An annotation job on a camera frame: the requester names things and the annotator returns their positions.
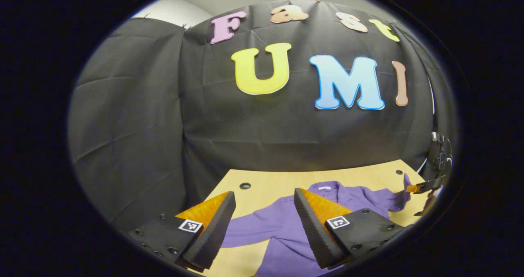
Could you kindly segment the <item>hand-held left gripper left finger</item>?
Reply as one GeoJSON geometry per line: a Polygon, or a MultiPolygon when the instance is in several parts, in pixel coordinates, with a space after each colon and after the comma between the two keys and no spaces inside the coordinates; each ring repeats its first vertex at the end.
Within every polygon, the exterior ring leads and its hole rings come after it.
{"type": "Polygon", "coordinates": [[[224,192],[177,215],[161,214],[128,236],[169,264],[203,272],[216,258],[235,208],[235,193],[224,192]]]}

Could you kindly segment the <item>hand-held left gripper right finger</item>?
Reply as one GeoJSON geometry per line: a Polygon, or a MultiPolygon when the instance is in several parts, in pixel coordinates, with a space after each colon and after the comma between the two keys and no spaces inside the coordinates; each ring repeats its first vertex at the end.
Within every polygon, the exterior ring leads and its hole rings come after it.
{"type": "Polygon", "coordinates": [[[303,188],[294,190],[294,206],[322,269],[368,257],[405,230],[370,208],[353,211],[303,188]]]}

